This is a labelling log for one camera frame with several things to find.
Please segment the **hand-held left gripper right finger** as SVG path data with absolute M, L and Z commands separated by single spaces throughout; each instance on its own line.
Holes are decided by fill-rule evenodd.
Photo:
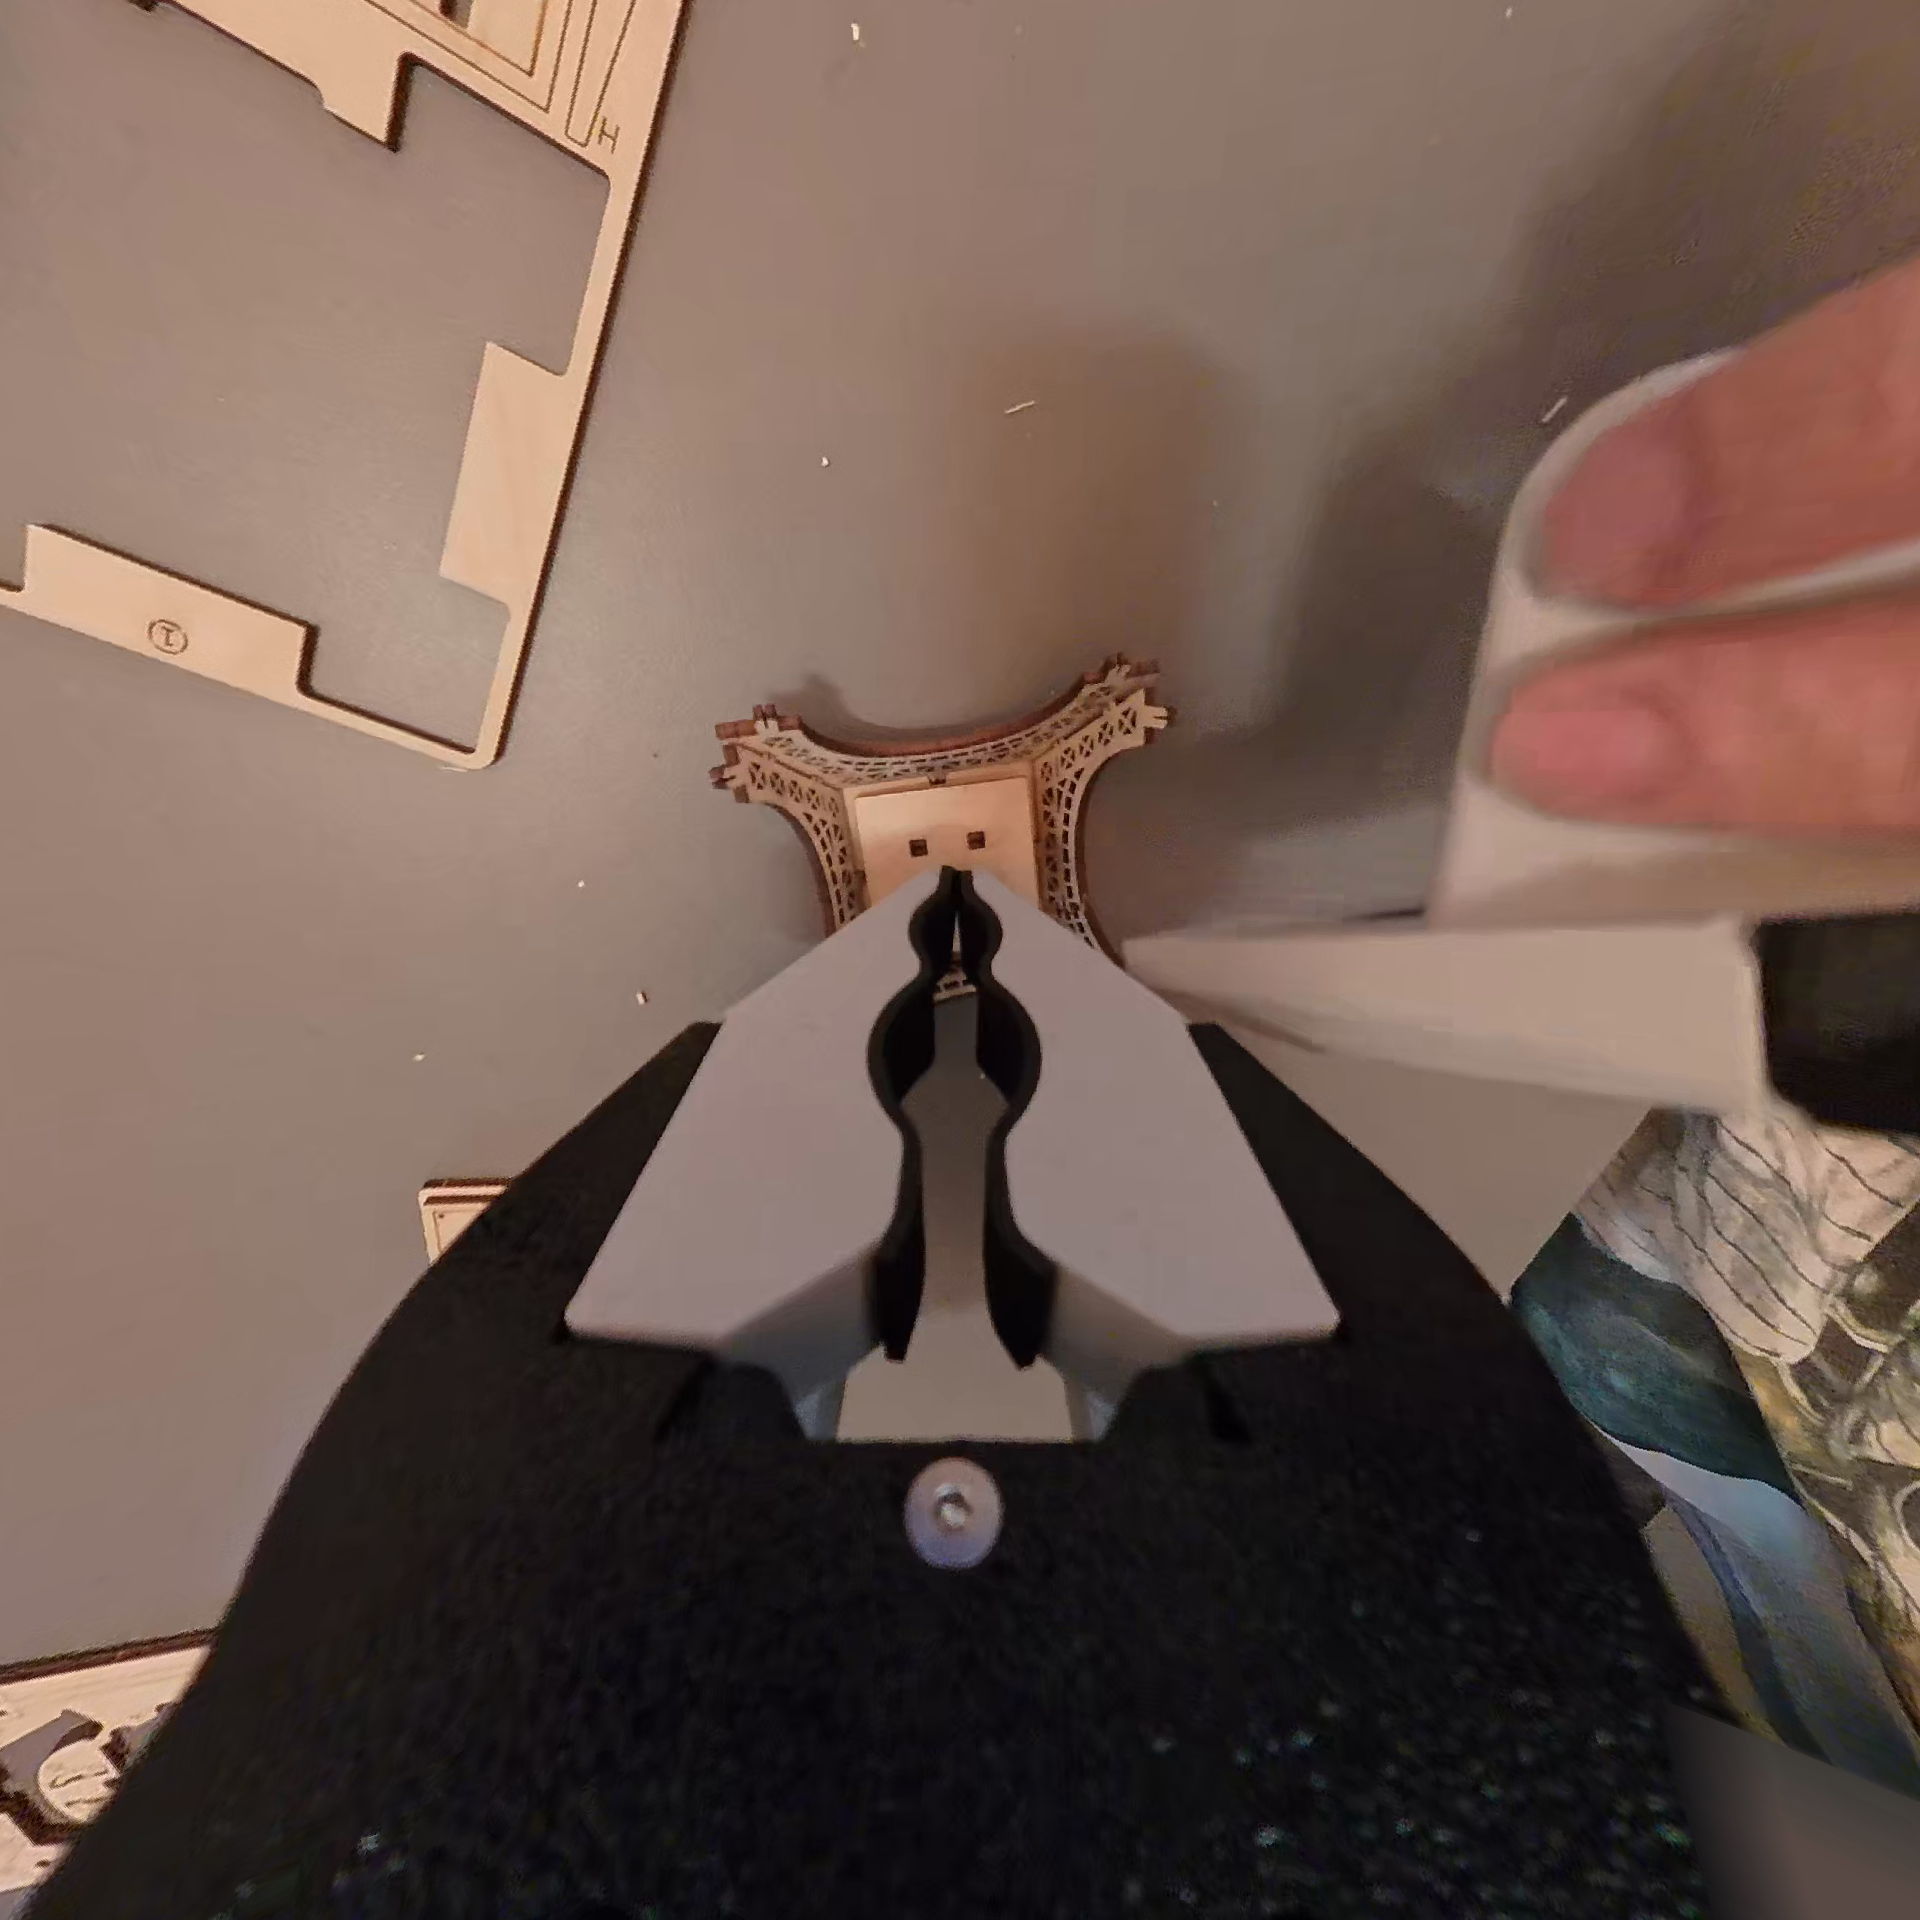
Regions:
M 982 1275 L 1096 1442 L 1139 1374 L 1326 1338 L 1338 1311 L 1188 1018 L 995 876 L 951 873 L 989 1137 Z

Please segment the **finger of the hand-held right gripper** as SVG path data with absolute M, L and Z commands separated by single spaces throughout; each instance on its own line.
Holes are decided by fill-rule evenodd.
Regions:
M 1774 1105 L 1761 965 L 1734 921 L 1188 928 L 1124 958 L 1201 1018 L 1319 1053 L 1646 1109 Z

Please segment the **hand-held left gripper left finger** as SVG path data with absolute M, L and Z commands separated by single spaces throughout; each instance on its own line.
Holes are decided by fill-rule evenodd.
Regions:
M 958 883 L 913 878 L 728 1011 L 568 1306 L 574 1336 L 767 1369 L 816 1439 L 853 1367 L 906 1352 L 926 1234 L 902 1105 L 933 1067 Z

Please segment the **wooden lattice tower base model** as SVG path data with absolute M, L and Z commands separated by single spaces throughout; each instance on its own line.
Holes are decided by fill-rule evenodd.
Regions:
M 999 878 L 1114 960 L 1091 908 L 1083 813 L 1105 765 L 1155 743 L 1174 716 L 1159 666 L 1117 654 L 1034 712 L 936 737 L 853 743 L 762 705 L 715 726 L 711 779 L 804 838 L 825 932 L 954 868 Z

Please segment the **grey desk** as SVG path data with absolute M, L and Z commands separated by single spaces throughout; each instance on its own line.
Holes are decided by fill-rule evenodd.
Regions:
M 4 1659 L 217 1621 L 418 1186 L 816 936 L 718 722 L 1159 659 L 1111 935 L 1414 906 L 1559 421 L 1915 250 L 1915 3 L 693 3 L 496 765 L 4 611 Z

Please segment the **person's right hand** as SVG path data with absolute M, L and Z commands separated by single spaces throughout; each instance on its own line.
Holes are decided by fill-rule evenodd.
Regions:
M 1542 522 L 1542 586 L 1678 614 L 1917 539 L 1917 261 L 1619 421 Z M 1534 674 L 1489 776 L 1573 819 L 1917 833 L 1917 588 L 1660 623 Z

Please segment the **wooden cross connector piece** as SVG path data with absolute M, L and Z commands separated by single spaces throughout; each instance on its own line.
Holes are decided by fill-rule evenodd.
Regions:
M 506 1178 L 433 1178 L 418 1186 L 426 1261 L 439 1262 L 465 1228 L 509 1191 Z

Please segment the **mostly empty wooden puzzle sheet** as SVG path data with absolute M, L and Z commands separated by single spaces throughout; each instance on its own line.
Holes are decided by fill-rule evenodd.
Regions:
M 442 577 L 506 611 L 477 741 L 407 726 L 311 688 L 317 629 L 99 541 L 30 525 L 4 605 L 308 712 L 458 772 L 499 760 L 565 522 L 684 3 L 181 3 L 308 83 L 329 115 L 395 148 L 416 73 L 435 73 L 607 183 L 562 369 L 488 343 L 468 407 Z

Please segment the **wooden sheet with flower cutouts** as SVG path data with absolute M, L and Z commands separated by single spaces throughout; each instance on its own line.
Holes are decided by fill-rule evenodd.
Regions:
M 4 1666 L 4 1912 L 105 1811 L 204 1661 L 211 1631 Z

